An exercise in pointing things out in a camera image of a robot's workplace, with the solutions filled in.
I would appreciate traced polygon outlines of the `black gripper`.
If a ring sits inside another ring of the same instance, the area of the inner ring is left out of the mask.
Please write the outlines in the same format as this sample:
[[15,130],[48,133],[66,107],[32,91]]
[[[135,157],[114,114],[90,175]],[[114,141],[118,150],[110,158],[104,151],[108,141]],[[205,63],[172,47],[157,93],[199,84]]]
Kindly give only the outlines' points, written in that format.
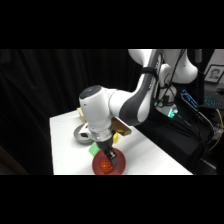
[[108,139],[103,142],[97,142],[97,147],[104,152],[104,154],[102,154],[101,162],[102,161],[105,162],[107,161],[107,159],[109,159],[111,165],[116,166],[118,163],[118,157],[117,154],[114,152],[112,145],[113,145],[112,139]]

